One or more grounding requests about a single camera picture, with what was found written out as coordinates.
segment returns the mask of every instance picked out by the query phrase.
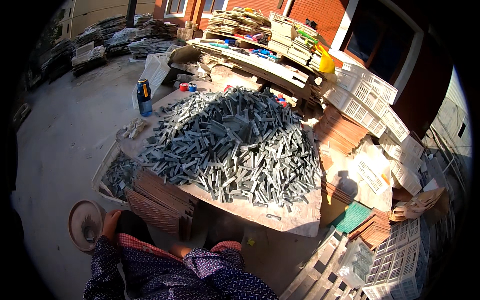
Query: concrete floor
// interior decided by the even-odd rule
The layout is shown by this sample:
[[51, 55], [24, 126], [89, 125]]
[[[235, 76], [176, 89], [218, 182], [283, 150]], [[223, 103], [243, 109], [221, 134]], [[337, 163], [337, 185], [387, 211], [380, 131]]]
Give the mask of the concrete floor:
[[[32, 112], [17, 133], [19, 164], [12, 201], [22, 218], [26, 249], [58, 299], [80, 299], [90, 277], [91, 256], [75, 248], [67, 230], [73, 204], [91, 199], [107, 211], [119, 208], [91, 189], [91, 178], [117, 130], [138, 115], [131, 92], [143, 69], [143, 63], [119, 57], [77, 79], [67, 73], [25, 98]], [[161, 86], [154, 100], [171, 91]], [[208, 208], [201, 211], [191, 246], [201, 246], [205, 239], [202, 219], [208, 217]], [[150, 229], [159, 247], [173, 243]], [[251, 223], [245, 226], [242, 249], [245, 270], [280, 294], [323, 234], [306, 238]], [[245, 243], [250, 238], [253, 246]]]

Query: red checkered fabric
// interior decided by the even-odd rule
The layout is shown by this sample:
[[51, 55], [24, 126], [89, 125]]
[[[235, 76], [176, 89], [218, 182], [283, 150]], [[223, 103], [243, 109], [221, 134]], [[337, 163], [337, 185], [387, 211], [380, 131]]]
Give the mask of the red checkered fabric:
[[211, 252], [221, 252], [225, 249], [236, 249], [238, 251], [241, 250], [241, 244], [234, 240], [226, 240], [223, 242], [218, 243], [217, 245], [213, 246], [210, 250]]
[[182, 262], [182, 259], [178, 258], [175, 255], [172, 255], [166, 251], [163, 251], [160, 248], [157, 248], [153, 245], [150, 245], [149, 243], [145, 243], [137, 238], [134, 238], [131, 235], [128, 235], [126, 233], [118, 233], [117, 234], [119, 245], [121, 247], [130, 247], [130, 248], [135, 248], [138, 250], [143, 250], [145, 252], [153, 253], [158, 256], [163, 256], [167, 258], [173, 258], [179, 262]]

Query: pole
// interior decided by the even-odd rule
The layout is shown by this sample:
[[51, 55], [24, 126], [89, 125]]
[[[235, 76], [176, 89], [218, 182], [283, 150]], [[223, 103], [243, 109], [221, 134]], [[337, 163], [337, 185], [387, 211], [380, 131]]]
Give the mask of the pole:
[[133, 18], [135, 17], [135, 9], [137, 7], [137, 0], [129, 0], [127, 8], [127, 28], [133, 28]]

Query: blue patterned clothing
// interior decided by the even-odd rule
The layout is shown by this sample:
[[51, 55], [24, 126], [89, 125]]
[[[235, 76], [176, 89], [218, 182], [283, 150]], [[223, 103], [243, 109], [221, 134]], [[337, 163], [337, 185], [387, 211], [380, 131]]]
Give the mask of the blue patterned clothing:
[[127, 234], [118, 236], [119, 248], [105, 236], [98, 240], [84, 299], [125, 299], [123, 279], [117, 268], [120, 258], [131, 299], [277, 299], [261, 279], [243, 272], [237, 242], [220, 243], [211, 251], [195, 248], [182, 261]]

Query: brick building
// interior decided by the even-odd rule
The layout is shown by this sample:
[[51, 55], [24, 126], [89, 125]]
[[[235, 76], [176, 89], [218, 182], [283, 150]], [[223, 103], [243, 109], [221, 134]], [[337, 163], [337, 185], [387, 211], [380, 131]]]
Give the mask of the brick building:
[[328, 51], [369, 69], [398, 89], [393, 109], [411, 131], [425, 134], [444, 100], [452, 63], [413, 0], [156, 0], [154, 17], [207, 27], [211, 11], [234, 6], [277, 12], [318, 24]]

